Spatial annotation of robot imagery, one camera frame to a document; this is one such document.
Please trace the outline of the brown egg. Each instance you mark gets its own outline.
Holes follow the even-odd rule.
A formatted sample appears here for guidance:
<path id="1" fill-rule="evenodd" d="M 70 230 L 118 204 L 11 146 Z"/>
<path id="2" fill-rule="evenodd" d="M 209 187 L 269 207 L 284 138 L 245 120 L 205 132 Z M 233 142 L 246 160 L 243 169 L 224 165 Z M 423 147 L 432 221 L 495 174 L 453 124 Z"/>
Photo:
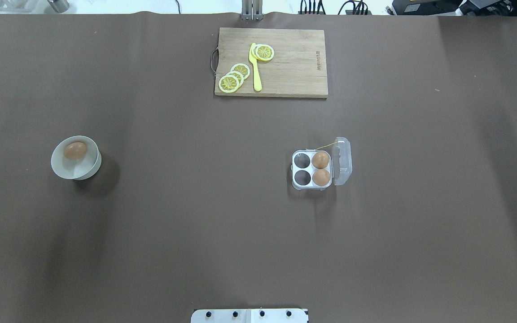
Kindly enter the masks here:
<path id="1" fill-rule="evenodd" d="M 82 159 L 88 152 L 88 146 L 84 142 L 73 142 L 64 149 L 64 157 L 69 160 Z"/>

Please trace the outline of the clear plastic egg box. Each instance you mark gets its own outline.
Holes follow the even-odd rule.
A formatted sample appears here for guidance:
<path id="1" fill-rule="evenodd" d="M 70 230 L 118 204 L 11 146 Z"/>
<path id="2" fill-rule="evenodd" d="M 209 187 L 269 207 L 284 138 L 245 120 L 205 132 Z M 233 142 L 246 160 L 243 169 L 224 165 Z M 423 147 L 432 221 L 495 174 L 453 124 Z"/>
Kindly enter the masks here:
<path id="1" fill-rule="evenodd" d="M 344 185 L 353 173 L 351 142 L 336 137 L 316 149 L 297 150 L 291 156 L 291 184 L 296 190 L 326 190 Z"/>

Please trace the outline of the brown egg box rear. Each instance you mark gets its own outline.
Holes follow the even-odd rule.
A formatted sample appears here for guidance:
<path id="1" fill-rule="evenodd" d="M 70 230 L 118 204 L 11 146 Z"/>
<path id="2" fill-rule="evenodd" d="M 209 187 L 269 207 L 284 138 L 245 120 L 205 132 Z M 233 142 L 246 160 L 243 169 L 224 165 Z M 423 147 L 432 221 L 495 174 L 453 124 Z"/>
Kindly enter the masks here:
<path id="1" fill-rule="evenodd" d="M 311 163 L 317 169 L 325 169 L 330 163 L 330 155 L 325 151 L 319 151 L 312 156 Z"/>

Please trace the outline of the brown egg box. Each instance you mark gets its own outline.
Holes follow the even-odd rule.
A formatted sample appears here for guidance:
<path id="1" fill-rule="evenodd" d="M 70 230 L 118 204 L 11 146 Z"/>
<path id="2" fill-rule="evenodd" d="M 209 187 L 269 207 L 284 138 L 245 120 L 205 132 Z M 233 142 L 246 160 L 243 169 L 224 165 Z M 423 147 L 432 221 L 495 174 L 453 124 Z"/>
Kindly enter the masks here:
<path id="1" fill-rule="evenodd" d="M 325 169 L 319 169 L 314 172 L 312 176 L 312 181 L 316 186 L 324 187 L 327 186 L 332 181 L 332 176 L 330 172 Z"/>
<path id="2" fill-rule="evenodd" d="M 325 151 L 319 151 L 312 156 L 311 163 L 317 169 L 325 169 L 330 163 L 330 155 Z"/>

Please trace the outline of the brown egg box front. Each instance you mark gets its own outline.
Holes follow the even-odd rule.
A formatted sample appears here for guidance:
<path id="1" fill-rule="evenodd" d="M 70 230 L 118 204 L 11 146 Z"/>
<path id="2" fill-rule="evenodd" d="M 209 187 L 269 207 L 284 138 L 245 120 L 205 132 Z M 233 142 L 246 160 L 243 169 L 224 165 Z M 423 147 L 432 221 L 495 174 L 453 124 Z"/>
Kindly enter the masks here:
<path id="1" fill-rule="evenodd" d="M 332 176 L 330 172 L 325 169 L 319 169 L 314 172 L 312 176 L 312 181 L 316 186 L 324 187 L 327 186 L 332 181 Z"/>

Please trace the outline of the yellow plastic knife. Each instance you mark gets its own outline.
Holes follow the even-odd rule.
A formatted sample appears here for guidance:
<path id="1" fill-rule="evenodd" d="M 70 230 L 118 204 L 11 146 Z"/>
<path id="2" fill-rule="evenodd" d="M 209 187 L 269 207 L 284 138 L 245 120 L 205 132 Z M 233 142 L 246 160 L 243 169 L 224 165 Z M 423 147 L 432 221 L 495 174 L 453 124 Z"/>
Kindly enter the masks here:
<path id="1" fill-rule="evenodd" d="M 250 54 L 250 51 L 249 51 L 249 54 L 248 54 L 248 61 L 251 63 L 252 65 L 252 73 L 253 73 L 253 89 L 255 90 L 255 92 L 260 92 L 262 90 L 262 82 L 261 82 L 261 78 L 260 78 L 260 73 L 259 73 L 259 66 L 257 64 L 257 60 L 254 59 L 251 54 Z"/>

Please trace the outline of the lemon slice middle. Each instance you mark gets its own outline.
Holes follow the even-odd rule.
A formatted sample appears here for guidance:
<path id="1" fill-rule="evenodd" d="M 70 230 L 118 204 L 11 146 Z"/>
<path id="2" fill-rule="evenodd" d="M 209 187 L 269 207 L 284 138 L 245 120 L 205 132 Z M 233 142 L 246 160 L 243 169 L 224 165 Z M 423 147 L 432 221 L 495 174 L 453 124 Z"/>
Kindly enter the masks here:
<path id="1" fill-rule="evenodd" d="M 237 80 L 237 84 L 238 84 L 238 87 L 242 86 L 244 80 L 245 80 L 245 77 L 242 73 L 238 72 L 238 71 L 230 71 L 228 74 L 228 76 L 233 76 L 236 78 Z"/>

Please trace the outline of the lemon slice upper left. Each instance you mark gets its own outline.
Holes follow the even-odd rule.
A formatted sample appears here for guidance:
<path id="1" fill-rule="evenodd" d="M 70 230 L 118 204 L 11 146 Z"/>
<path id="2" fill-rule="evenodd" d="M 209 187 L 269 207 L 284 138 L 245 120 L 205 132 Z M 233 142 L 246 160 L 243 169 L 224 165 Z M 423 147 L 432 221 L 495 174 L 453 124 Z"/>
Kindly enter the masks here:
<path id="1" fill-rule="evenodd" d="M 245 80 L 250 76 L 250 67 L 244 63 L 234 64 L 230 71 L 242 74 Z"/>

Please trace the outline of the wooden cutting board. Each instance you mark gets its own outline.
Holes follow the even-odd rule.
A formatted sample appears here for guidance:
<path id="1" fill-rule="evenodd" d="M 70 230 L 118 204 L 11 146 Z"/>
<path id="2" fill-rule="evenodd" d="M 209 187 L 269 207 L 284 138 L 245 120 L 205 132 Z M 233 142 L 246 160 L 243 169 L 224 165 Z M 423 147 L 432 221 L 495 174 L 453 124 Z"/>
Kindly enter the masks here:
<path id="1" fill-rule="evenodd" d="M 252 43 L 271 45 L 271 61 L 257 61 L 262 90 L 253 89 Z M 323 30 L 222 27 L 218 33 L 215 94 L 224 96 L 218 80 L 237 63 L 250 67 L 250 76 L 230 96 L 326 99 L 329 94 L 326 41 Z"/>

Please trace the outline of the lemon slice by knife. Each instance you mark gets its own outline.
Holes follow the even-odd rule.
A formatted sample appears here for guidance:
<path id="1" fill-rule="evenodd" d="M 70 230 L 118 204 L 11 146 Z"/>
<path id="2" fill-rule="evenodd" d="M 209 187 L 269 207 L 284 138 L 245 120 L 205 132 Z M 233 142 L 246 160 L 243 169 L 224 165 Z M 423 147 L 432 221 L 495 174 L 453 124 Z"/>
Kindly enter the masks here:
<path id="1" fill-rule="evenodd" d="M 256 44 L 253 55 L 258 61 L 271 61 L 274 58 L 275 51 L 271 45 Z"/>

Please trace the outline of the lemon slice under knife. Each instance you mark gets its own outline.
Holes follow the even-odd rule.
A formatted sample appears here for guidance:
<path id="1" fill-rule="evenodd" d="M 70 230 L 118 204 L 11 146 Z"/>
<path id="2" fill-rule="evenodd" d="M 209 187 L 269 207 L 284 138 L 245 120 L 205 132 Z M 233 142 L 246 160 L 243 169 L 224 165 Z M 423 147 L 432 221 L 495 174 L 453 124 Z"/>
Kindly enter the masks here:
<path id="1" fill-rule="evenodd" d="M 259 57 L 259 56 L 257 55 L 257 53 L 256 53 L 256 45 L 257 45 L 257 44 L 252 43 L 251 48 L 250 48 L 250 54 L 251 54 L 251 56 L 252 56 L 254 59 L 256 59 L 257 61 L 260 61 L 261 59 L 260 59 L 260 57 Z"/>

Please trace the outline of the white ceramic bowl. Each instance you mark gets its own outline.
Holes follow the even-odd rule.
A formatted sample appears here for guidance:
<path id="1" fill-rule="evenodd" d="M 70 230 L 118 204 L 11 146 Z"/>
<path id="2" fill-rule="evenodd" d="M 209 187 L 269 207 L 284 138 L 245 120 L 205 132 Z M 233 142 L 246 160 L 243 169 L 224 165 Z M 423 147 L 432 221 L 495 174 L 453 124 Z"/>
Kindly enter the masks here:
<path id="1" fill-rule="evenodd" d="M 88 146 L 87 154 L 78 160 L 64 157 L 65 147 L 73 142 L 84 142 Z M 85 180 L 92 177 L 102 164 L 102 155 L 98 145 L 89 137 L 76 135 L 63 140 L 54 149 L 51 156 L 51 168 L 60 178 L 69 180 Z"/>

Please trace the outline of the aluminium frame post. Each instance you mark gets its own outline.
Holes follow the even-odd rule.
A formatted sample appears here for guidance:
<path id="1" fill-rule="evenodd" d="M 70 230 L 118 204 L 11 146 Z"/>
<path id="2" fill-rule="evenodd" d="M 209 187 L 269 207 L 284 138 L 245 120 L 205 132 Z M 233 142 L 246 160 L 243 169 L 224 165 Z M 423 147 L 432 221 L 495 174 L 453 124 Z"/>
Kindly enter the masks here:
<path id="1" fill-rule="evenodd" d="M 261 21 L 264 18 L 262 0 L 242 0 L 241 8 L 243 21 Z"/>

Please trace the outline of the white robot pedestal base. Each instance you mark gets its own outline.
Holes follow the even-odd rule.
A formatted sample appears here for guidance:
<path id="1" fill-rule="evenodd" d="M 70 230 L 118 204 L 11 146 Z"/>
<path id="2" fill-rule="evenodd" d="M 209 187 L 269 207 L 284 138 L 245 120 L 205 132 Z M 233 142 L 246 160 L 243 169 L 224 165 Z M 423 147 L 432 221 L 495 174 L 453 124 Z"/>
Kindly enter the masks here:
<path id="1" fill-rule="evenodd" d="M 191 323 L 309 323 L 307 309 L 199 309 L 191 315 Z"/>

